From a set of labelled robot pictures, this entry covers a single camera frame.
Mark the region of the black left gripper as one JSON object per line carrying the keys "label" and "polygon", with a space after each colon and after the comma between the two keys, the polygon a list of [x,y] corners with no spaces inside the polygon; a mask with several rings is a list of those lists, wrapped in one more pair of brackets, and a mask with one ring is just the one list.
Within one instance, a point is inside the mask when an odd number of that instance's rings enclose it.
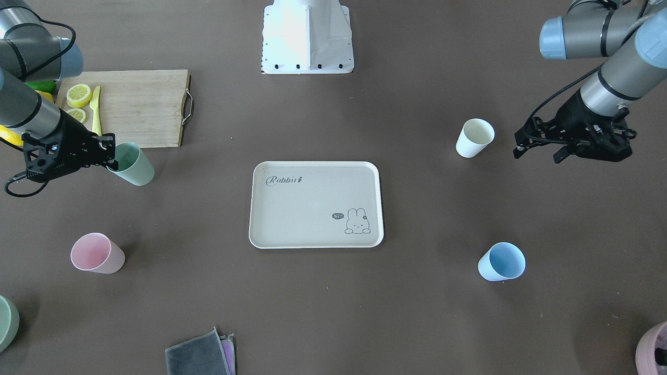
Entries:
{"label": "black left gripper", "polygon": [[600,116],[591,111],[580,92],[574,93],[560,109],[555,118],[542,121],[530,117],[515,133],[514,158],[536,146],[550,143],[561,145],[553,155],[559,164],[570,155],[581,158],[618,162],[631,156],[631,140],[637,133],[627,128],[625,117],[628,109],[620,109],[611,116]]}

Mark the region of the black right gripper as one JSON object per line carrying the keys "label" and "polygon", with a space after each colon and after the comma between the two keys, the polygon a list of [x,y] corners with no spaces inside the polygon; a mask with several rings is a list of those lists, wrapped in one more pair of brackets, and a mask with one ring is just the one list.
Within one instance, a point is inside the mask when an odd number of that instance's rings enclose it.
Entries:
{"label": "black right gripper", "polygon": [[114,133],[98,136],[65,112],[60,113],[59,123],[50,135],[38,139],[32,133],[24,133],[23,154],[27,179],[37,183],[45,183],[91,165],[106,166],[112,172],[119,171],[119,162],[115,160]]}

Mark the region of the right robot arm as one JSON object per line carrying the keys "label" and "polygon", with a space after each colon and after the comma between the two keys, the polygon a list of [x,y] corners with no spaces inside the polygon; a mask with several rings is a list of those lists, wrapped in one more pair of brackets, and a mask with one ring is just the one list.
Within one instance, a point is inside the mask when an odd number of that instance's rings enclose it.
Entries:
{"label": "right robot arm", "polygon": [[76,37],[50,34],[24,1],[2,1],[1,9],[1,122],[24,141],[24,176],[45,183],[92,165],[116,169],[112,133],[96,135],[28,86],[81,73]]}

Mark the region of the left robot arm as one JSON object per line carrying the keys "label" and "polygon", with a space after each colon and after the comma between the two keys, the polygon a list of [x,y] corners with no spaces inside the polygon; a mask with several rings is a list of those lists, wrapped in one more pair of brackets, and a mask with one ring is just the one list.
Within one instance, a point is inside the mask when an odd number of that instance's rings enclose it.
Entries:
{"label": "left robot arm", "polygon": [[553,161],[569,156],[619,162],[631,156],[636,131],[626,124],[631,104],[666,76],[665,1],[626,8],[624,1],[574,1],[562,17],[543,24],[546,59],[605,57],[582,76],[577,90],[550,121],[532,113],[515,133],[514,157],[558,144]]}

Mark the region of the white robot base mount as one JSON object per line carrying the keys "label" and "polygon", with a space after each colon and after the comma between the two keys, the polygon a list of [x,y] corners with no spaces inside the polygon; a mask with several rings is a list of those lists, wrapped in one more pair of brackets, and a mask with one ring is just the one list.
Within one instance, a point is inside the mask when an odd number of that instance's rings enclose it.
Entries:
{"label": "white robot base mount", "polygon": [[349,8],[338,1],[274,1],[264,8],[263,74],[354,69]]}

